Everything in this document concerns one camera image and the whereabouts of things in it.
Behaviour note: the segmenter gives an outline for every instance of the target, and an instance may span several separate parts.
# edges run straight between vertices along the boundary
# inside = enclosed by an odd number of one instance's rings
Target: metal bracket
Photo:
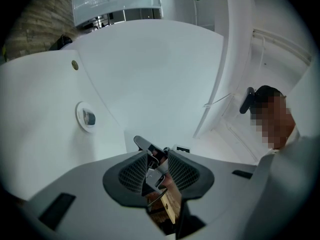
[[[161,194],[162,191],[159,189],[159,186],[165,180],[165,178],[166,178],[165,174],[167,172],[168,172],[168,159],[165,160],[156,169],[149,168],[146,173],[145,182],[151,188],[153,188],[156,192]]]

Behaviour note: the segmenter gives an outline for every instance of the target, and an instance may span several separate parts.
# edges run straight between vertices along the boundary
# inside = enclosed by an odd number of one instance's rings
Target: white curved panel
[[[286,98],[300,136],[320,135],[320,54],[317,53],[310,67]]]
[[[127,136],[141,135],[164,148],[189,146],[215,83],[222,46],[223,37],[210,30],[149,19],[99,29],[66,49],[79,52]]]
[[[250,55],[253,31],[251,0],[216,0],[216,4],[214,31],[222,34],[226,40],[216,87],[209,103],[222,100],[206,109],[207,115],[204,114],[195,132],[196,137],[218,125],[219,120],[216,119],[221,118],[230,101],[230,98],[224,97],[236,91]]]
[[[76,51],[42,52],[3,64],[0,94],[1,179],[19,198],[28,200],[76,166],[126,152],[124,132],[97,95]],[[79,102],[94,109],[95,133],[78,125]]]

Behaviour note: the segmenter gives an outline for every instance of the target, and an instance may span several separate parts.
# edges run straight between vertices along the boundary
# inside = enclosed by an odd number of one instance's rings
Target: black slot
[[[246,178],[246,179],[251,179],[251,177],[252,177],[252,173],[250,173],[250,172],[246,172],[246,171],[242,171],[242,170],[234,170],[233,172],[232,172],[232,174],[234,174],[234,175],[238,175],[238,176],[240,176],[240,177],[243,177],[243,178]]]
[[[183,151],[183,152],[190,153],[190,149],[183,148],[183,147],[179,147],[179,146],[176,147],[176,150],[177,150],[177,151],[180,150],[180,151]]]
[[[61,193],[43,212],[39,220],[48,228],[55,230],[76,197],[72,194]]]

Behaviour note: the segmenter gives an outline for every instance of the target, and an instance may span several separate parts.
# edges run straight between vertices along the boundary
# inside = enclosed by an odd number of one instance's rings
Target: round wall sensor
[[[88,103],[78,103],[75,107],[75,116],[81,128],[86,132],[93,133],[95,131],[96,115]]]

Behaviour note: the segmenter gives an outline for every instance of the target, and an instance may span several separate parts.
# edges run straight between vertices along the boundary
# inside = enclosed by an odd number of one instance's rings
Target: black mesh panel
[[[144,155],[120,171],[119,181],[128,190],[141,195],[146,171],[147,156]]]
[[[168,168],[169,173],[180,192],[191,186],[200,177],[197,169],[191,167],[170,153],[168,155]]]

